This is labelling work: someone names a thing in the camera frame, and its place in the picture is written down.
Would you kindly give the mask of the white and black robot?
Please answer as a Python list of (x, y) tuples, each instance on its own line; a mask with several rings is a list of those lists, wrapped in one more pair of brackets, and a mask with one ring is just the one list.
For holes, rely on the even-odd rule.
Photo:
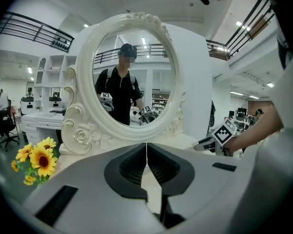
[(32, 93), (32, 87), (29, 87), (27, 89), (27, 94), (21, 98), (20, 105), (21, 105), (21, 109), (20, 109), (21, 116), (34, 113), (35, 102), (34, 102), (34, 96)]

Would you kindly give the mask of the person's right forearm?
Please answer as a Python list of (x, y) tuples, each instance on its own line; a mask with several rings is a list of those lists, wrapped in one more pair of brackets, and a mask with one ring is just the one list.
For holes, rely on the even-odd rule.
[(275, 105), (272, 104), (267, 112), (253, 126), (229, 140), (224, 145), (224, 148), (230, 153), (245, 149), (280, 131), (282, 128), (283, 123), (281, 118)]

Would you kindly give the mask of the black office chair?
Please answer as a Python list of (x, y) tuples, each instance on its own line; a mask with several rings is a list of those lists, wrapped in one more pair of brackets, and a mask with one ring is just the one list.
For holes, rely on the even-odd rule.
[(5, 151), (7, 152), (7, 146), (10, 142), (19, 144), (20, 137), (18, 132), (12, 134), (12, 131), (17, 128), (15, 122), (15, 113), (11, 114), (11, 107), (8, 106), (4, 110), (0, 110), (0, 135), (6, 137), (6, 139), (0, 142), (0, 147), (5, 143)]

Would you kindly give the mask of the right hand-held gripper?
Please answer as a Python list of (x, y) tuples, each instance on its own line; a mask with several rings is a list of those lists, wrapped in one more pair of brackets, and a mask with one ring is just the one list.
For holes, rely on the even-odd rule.
[(221, 125), (211, 133), (210, 137), (198, 141), (193, 148), (196, 151), (210, 150), (212, 153), (219, 156), (233, 156), (228, 148), (224, 146), (236, 136), (236, 131), (237, 127), (227, 117)]

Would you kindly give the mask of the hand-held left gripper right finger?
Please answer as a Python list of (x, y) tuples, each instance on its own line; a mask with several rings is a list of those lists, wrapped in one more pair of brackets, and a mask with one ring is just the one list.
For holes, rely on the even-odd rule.
[(147, 145), (147, 164), (160, 186), (160, 217), (148, 228), (228, 228), (235, 204), (226, 195), (238, 160)]

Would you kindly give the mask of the yellow sunflower bouquet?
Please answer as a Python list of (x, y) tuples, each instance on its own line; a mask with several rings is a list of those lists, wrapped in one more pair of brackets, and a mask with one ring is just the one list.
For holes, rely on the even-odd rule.
[(56, 142), (47, 137), (36, 145), (29, 143), (19, 149), (11, 168), (24, 171), (23, 183), (27, 186), (40, 185), (53, 176), (57, 166)]

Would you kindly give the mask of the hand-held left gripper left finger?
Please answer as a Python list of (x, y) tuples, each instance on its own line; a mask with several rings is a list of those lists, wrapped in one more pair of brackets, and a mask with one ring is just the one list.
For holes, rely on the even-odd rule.
[(25, 201), (37, 234), (160, 234), (141, 187), (146, 145), (83, 158), (36, 189)]

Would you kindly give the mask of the person's black clothing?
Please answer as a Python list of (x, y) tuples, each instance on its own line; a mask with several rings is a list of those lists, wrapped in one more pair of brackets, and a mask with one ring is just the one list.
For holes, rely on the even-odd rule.
[(276, 16), (276, 39), (278, 55), (283, 70), (293, 57), (293, 3), (273, 1), (272, 10)]

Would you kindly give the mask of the oval cream-framed mirror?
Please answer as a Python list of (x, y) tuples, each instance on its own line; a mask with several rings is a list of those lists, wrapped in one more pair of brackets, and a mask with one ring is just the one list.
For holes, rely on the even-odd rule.
[[(100, 43), (107, 34), (125, 26), (147, 30), (157, 36), (167, 50), (175, 76), (167, 107), (158, 118), (141, 128), (113, 120), (100, 103), (93, 84), (93, 62)], [(120, 14), (89, 27), (76, 63), (67, 69), (67, 74), (75, 84), (65, 88), (70, 101), (62, 125), (62, 155), (92, 156), (142, 142), (169, 145), (178, 142), (183, 135), (181, 62), (167, 28), (157, 16), (143, 12)]]

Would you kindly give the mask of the white shelf unit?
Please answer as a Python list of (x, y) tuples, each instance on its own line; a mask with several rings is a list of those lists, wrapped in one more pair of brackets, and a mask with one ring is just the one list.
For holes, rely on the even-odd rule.
[(34, 80), (34, 102), (39, 111), (49, 112), (66, 108), (70, 101), (65, 87), (75, 83), (68, 68), (75, 65), (77, 57), (70, 55), (43, 56), (39, 59)]

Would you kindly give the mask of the black balcony railing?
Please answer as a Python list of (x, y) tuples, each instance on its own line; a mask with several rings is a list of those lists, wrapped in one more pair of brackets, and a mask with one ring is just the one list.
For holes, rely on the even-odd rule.
[(209, 56), (229, 60), (274, 22), (269, 0), (232, 0), (215, 35), (206, 40)]
[(44, 22), (14, 12), (0, 20), (0, 34), (26, 39), (68, 53), (74, 37)]

